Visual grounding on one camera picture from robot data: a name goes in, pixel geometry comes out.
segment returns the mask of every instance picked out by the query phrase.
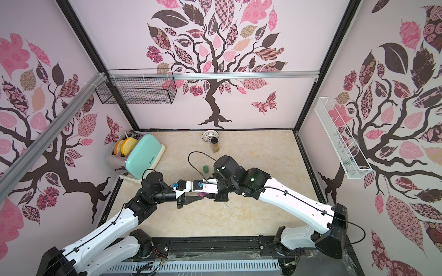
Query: wire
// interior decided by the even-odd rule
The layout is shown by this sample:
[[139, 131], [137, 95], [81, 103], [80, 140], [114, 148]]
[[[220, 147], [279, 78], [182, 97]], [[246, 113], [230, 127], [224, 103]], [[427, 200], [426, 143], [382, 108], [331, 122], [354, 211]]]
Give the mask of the wire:
[[359, 225], [357, 225], [357, 224], [355, 224], [355, 223], [353, 223], [353, 222], [350, 222], [350, 221], [348, 221], [348, 220], [340, 219], [340, 218], [338, 218], [338, 217], [335, 217], [335, 216], [332, 216], [332, 215], [330, 215], [330, 214], [328, 214], [328, 213], [325, 213], [323, 210], [320, 210], [320, 209], [316, 208], [315, 206], [308, 204], [307, 202], [305, 202], [305, 201], [303, 201], [302, 199], [300, 199], [300, 198], [298, 198], [298, 197], [292, 195], [291, 193], [289, 193], [289, 192], [287, 192], [287, 191], [283, 191], [283, 190], [281, 190], [281, 189], [274, 188], [274, 187], [262, 187], [261, 189], [258, 189], [258, 190], [256, 190], [256, 191], [254, 191], [252, 194], [257, 193], [257, 192], [259, 192], [259, 191], [261, 191], [261, 190], [264, 190], [264, 189], [274, 189], [274, 190], [278, 190], [278, 191], [280, 191], [280, 192], [283, 192], [283, 193], [285, 193], [285, 194], [288, 194], [288, 195], [291, 196], [291, 197], [296, 198], [297, 200], [299, 200], [299, 201], [301, 201], [301, 202], [307, 204], [308, 206], [312, 207], [313, 209], [316, 209], [316, 210], [320, 211], [322, 214], [326, 214], [326, 215], [328, 215], [328, 216], [330, 216], [330, 217], [332, 217], [332, 218], [334, 218], [334, 219], [339, 219], [339, 220], [341, 220], [341, 221], [344, 221], [344, 222], [346, 222], [346, 223], [353, 224], [353, 225], [359, 227], [359, 228], [364, 232], [364, 236], [362, 237], [362, 239], [358, 240], [357, 242], [352, 242], [352, 243], [350, 243], [350, 244], [355, 244], [355, 243], [358, 243], [358, 242], [362, 242], [362, 241], [365, 239], [366, 232], [365, 232], [364, 228], [362, 228], [362, 227], [360, 227]]
[[[91, 240], [93, 240], [93, 239], [95, 239], [98, 235], [100, 235], [101, 233], [103, 233], [104, 231], [106, 231], [106, 229], [108, 229], [111, 225], [114, 225], [115, 224], [115, 222], [117, 221], [117, 219], [118, 219], [118, 217], [120, 216], [120, 214], [121, 214], [121, 212], [123, 211], [123, 209], [124, 209], [124, 205], [125, 205], [126, 203], [123, 203], [123, 206], [121, 207], [121, 210], [120, 210], [120, 212], [118, 213], [118, 216], [115, 218], [115, 220], [111, 223], [111, 224], [109, 224], [106, 228], [104, 228], [101, 232], [99, 232], [97, 235], [95, 235], [94, 237], [92, 237], [91, 239], [89, 239], [88, 241], [85, 241], [83, 244], [81, 244], [80, 246], [78, 246], [78, 247], [74, 247], [74, 249], [72, 249], [72, 251], [71, 252], [69, 252], [69, 253], [67, 253], [66, 255], [64, 255], [64, 257], [66, 258], [70, 253], [72, 253], [72, 252], [74, 252], [75, 250], [77, 250], [79, 247], [82, 247], [83, 245], [85, 245], [86, 243], [88, 243], [88, 242], [90, 242]], [[57, 264], [57, 263], [59, 263], [61, 260], [63, 260], [63, 258], [61, 258], [60, 260], [58, 260], [58, 261], [56, 261], [55, 263], [53, 263], [50, 267], [48, 267], [46, 270], [45, 270], [45, 272], [43, 273], [43, 275], [45, 275], [55, 264]]]

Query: beige tabletop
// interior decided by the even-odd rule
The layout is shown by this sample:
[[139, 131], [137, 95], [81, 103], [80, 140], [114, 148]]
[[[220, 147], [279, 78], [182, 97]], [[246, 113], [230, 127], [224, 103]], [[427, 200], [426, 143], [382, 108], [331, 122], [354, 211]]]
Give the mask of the beige tabletop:
[[[201, 175], [187, 162], [191, 151], [202, 151], [215, 159], [229, 155], [245, 170], [259, 168], [283, 185], [317, 200], [315, 191], [290, 130], [219, 131], [220, 150], [212, 153], [200, 131], [151, 132], [166, 146], [155, 170], [164, 175], [167, 184], [179, 179], [192, 181]], [[192, 164], [202, 172], [207, 165], [213, 172], [212, 159], [193, 153]], [[109, 218], [117, 214], [140, 185], [124, 181], [112, 206]], [[248, 236], [274, 235], [280, 226], [300, 227], [306, 223], [288, 212], [254, 198], [235, 193], [228, 202], [203, 199], [177, 209], [176, 202], [161, 203], [158, 209], [138, 228], [152, 237]]]

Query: white plastic basket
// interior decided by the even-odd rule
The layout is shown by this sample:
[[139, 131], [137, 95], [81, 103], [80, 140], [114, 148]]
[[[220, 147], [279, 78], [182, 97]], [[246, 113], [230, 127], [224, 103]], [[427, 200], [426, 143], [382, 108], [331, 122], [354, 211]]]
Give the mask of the white plastic basket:
[[[344, 139], [339, 133], [338, 128], [335, 125], [335, 122], [332, 120], [332, 118], [330, 118], [330, 115], [328, 114], [328, 112], [330, 110], [333, 110], [334, 108], [335, 106], [333, 105], [333, 102], [329, 97], [321, 97], [319, 98], [318, 103], [316, 104], [315, 112], [318, 115], [318, 118], [325, 129], [325, 132], [330, 138], [333, 148], [336, 151], [336, 154], [342, 164], [342, 168], [344, 169], [348, 179], [361, 179], [364, 176], [366, 176], [369, 172], [371, 172], [373, 169], [368, 163], [367, 158], [365, 157], [364, 153], [361, 151], [361, 148], [359, 147], [353, 135], [351, 135], [351, 138], [353, 140], [352, 143], [349, 144], [348, 146], [345, 143]], [[339, 116], [338, 118], [336, 118], [336, 120], [343, 121], [341, 114], [339, 114], [339, 112], [338, 115]], [[351, 130], [348, 128], [348, 126], [347, 125], [344, 126], [348, 129], [348, 132], [351, 134]], [[358, 147], [359, 152], [362, 153], [362, 156], [364, 157], [366, 162], [366, 164], [364, 164], [365, 165], [364, 168], [360, 168], [359, 167], [360, 164], [356, 163], [356, 160], [354, 159], [350, 151], [350, 148], [352, 147]]]
[[202, 139], [204, 140], [204, 142], [206, 143], [210, 143], [210, 140], [212, 138], [219, 138], [219, 134], [214, 131], [214, 130], [206, 130], [203, 134], [202, 134]]

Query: white wire shelf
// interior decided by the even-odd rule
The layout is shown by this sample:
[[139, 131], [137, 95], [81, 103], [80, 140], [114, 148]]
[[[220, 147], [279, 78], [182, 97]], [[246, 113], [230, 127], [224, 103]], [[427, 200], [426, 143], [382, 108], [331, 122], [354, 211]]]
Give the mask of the white wire shelf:
[[[335, 120], [332, 120], [332, 118], [328, 114], [329, 111], [334, 109], [335, 106], [333, 105], [333, 102], [329, 97], [320, 97], [318, 103], [316, 104], [315, 112], [318, 115], [318, 118], [325, 129], [325, 132], [330, 138], [333, 148], [336, 151], [336, 155], [338, 156], [339, 161], [341, 162], [342, 167], [348, 179], [361, 179], [364, 176], [366, 176], [368, 173], [373, 171], [373, 169], [368, 163], [364, 153], [361, 151], [361, 148], [359, 147], [357, 140], [353, 137], [352, 131], [349, 129], [349, 127], [346, 124], [340, 126], [340, 127], [345, 127], [348, 130], [347, 135], [349, 134], [348, 136], [350, 137], [347, 140], [347, 143], [346, 141], [344, 141], [341, 133], [339, 132], [338, 128], [335, 125], [336, 122], [340, 122], [339, 120], [342, 120], [342, 122], [344, 122], [344, 120], [341, 117], [341, 114], [339, 114], [339, 111], [336, 110], [338, 117]], [[354, 159], [352, 152], [353, 153], [357, 152], [362, 154], [365, 163], [358, 164]]]

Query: butterfly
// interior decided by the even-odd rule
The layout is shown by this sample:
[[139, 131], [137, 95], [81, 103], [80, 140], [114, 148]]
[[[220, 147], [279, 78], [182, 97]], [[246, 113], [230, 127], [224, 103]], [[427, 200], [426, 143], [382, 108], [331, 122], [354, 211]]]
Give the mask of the butterfly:
[[267, 97], [266, 102], [252, 102], [251, 105], [258, 108], [260, 112], [264, 113], [268, 111], [267, 107], [270, 109], [277, 109], [276, 108], [276, 91], [270, 94], [270, 96]]
[[107, 125], [110, 128], [110, 133], [106, 136], [106, 139], [104, 140], [105, 145], [118, 141], [118, 132], [121, 128], [121, 126], [119, 126], [117, 123], [114, 123], [114, 120], [112, 120], [109, 115], [106, 115], [106, 119]]

